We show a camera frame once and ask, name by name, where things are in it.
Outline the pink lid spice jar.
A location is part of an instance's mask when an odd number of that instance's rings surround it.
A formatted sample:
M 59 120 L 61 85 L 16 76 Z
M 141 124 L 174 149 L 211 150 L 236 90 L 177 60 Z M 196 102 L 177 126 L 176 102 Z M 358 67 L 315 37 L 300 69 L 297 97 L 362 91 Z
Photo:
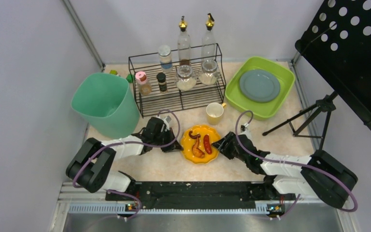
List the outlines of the pink lid spice jar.
M 143 71 L 135 73 L 135 78 L 138 86 L 138 90 L 142 95 L 148 95 L 152 92 L 152 86 L 147 78 L 147 75 Z

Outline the clear glass jar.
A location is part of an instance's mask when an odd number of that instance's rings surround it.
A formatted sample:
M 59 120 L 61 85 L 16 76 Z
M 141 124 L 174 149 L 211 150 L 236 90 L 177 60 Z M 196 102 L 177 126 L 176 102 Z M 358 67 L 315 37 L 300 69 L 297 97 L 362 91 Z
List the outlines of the clear glass jar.
M 197 83 L 193 68 L 190 65 L 181 65 L 177 68 L 175 83 L 180 91 L 191 90 Z
M 199 80 L 202 84 L 207 86 L 214 85 L 220 76 L 221 74 L 218 70 L 218 64 L 215 60 L 205 60 L 201 64 Z

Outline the silver lid labelled jar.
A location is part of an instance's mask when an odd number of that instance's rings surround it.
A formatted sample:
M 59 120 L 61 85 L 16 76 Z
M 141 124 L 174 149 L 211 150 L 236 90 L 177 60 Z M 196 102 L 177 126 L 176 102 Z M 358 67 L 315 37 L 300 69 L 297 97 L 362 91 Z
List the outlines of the silver lid labelled jar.
M 159 62 L 164 73 L 172 71 L 171 48 L 168 45 L 161 45 L 158 48 Z

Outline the yellow polka dot plate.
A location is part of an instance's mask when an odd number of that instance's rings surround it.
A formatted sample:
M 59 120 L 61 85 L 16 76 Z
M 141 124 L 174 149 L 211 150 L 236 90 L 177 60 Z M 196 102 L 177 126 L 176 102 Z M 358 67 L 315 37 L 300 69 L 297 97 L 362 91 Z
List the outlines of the yellow polka dot plate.
M 214 149 L 212 146 L 212 154 L 205 153 L 203 146 L 203 137 L 208 134 L 210 137 L 210 143 L 216 142 L 221 139 L 220 134 L 212 127 L 208 125 L 195 125 L 187 129 L 180 141 L 180 145 L 183 147 L 182 154 L 185 159 L 191 161 L 194 164 L 207 164 L 217 158 L 219 151 Z M 205 157 L 200 159 L 194 157 L 192 153 L 192 145 L 195 143 L 195 139 L 200 138 L 199 149 L 205 153 Z

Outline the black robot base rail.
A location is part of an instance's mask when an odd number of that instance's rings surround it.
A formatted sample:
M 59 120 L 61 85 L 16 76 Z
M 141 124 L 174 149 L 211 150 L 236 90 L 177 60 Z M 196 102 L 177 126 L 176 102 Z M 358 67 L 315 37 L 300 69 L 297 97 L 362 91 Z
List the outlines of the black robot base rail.
M 278 193 L 262 182 L 136 182 L 128 195 L 138 198 L 145 209 L 254 209 L 258 201 L 290 201 L 295 194 Z

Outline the black lid spice jar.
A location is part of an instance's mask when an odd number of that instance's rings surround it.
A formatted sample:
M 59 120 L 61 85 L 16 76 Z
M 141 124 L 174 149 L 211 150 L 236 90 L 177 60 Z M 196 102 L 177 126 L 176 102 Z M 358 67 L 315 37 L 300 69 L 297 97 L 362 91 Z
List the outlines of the black lid spice jar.
M 159 91 L 161 93 L 166 93 L 168 92 L 168 87 L 167 87 L 167 81 L 166 81 L 166 75 L 165 73 L 158 73 L 157 76 L 157 81 L 158 81 L 158 86 L 159 86 Z

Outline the yellow ceramic mug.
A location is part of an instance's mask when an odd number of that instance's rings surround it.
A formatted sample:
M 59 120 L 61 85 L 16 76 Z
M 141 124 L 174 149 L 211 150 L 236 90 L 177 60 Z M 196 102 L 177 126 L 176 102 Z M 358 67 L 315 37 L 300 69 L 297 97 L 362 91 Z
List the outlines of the yellow ceramic mug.
M 225 102 L 224 103 L 213 102 L 208 104 L 206 107 L 207 122 L 210 125 L 219 124 L 223 117 L 226 106 L 227 104 Z

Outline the oil bottle brown liquid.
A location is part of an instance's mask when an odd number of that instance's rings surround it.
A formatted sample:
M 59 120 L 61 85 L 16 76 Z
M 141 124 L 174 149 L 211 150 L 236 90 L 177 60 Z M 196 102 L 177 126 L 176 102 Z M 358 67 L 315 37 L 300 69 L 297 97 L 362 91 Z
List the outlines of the oil bottle brown liquid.
M 211 13 L 208 13 L 208 20 L 206 22 L 206 32 L 202 37 L 201 42 L 201 62 L 214 60 L 216 50 L 216 40 L 213 33 L 214 18 Z

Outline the grey blue round plate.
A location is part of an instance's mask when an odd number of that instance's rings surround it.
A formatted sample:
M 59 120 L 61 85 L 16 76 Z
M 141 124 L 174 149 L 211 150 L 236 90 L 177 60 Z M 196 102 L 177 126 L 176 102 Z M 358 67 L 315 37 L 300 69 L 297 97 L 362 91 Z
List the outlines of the grey blue round plate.
M 239 87 L 245 97 L 259 103 L 274 100 L 281 90 L 276 76 L 261 69 L 243 73 L 239 79 Z

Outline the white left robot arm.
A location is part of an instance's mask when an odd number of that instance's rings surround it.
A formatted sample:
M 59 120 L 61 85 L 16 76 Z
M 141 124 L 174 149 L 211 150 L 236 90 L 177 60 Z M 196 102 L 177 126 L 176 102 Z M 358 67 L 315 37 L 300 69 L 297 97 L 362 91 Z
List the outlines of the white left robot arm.
M 76 187 L 90 193 L 99 190 L 126 192 L 135 180 L 121 171 L 113 172 L 113 162 L 144 155 L 153 148 L 160 148 L 164 153 L 182 151 L 183 147 L 169 126 L 170 121 L 170 116 L 154 116 L 138 133 L 125 138 L 109 141 L 88 138 L 67 166 L 66 176 L 74 181 Z

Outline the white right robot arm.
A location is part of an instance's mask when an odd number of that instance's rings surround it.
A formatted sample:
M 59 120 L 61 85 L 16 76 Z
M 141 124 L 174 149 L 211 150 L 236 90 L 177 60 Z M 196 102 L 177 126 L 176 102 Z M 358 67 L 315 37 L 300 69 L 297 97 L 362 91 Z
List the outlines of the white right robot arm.
M 327 205 L 341 209 L 358 177 L 324 150 L 307 156 L 283 156 L 254 146 L 251 134 L 229 132 L 212 147 L 228 159 L 237 158 L 280 194 L 317 197 Z

